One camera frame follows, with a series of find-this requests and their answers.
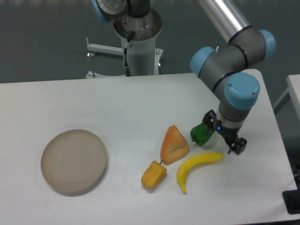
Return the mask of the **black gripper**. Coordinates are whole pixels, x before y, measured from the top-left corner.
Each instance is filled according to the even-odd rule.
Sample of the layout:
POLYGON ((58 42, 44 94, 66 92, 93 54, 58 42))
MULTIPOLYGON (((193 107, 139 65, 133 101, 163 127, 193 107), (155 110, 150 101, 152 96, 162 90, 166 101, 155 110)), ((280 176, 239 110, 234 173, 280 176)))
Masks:
POLYGON ((216 130, 225 139, 229 147, 228 154, 234 152, 239 155, 245 150, 247 140, 238 137, 238 132, 244 120, 231 121, 226 119, 219 111, 215 113, 214 110, 210 110, 204 115, 202 122, 206 126, 208 135, 212 135, 216 130))

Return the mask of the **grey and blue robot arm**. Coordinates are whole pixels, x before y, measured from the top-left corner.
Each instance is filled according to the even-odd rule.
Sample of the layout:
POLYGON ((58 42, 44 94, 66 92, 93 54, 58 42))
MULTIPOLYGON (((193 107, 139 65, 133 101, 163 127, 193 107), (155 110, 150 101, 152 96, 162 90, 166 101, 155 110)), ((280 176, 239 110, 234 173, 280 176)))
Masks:
MULTIPOLYGON (((122 42, 121 56, 126 76, 155 75, 158 72, 155 39, 162 28, 159 13, 148 0, 94 0, 97 18, 113 21, 122 42)), ((242 124, 256 103, 260 84, 245 70, 276 50, 274 36, 255 30, 231 0, 202 0, 200 5, 227 42, 221 50, 209 46, 198 50, 190 61, 192 71, 220 101, 217 111, 208 111, 202 124, 191 131, 198 145, 208 135, 219 133, 230 152, 240 154, 247 141, 238 136, 242 124)))

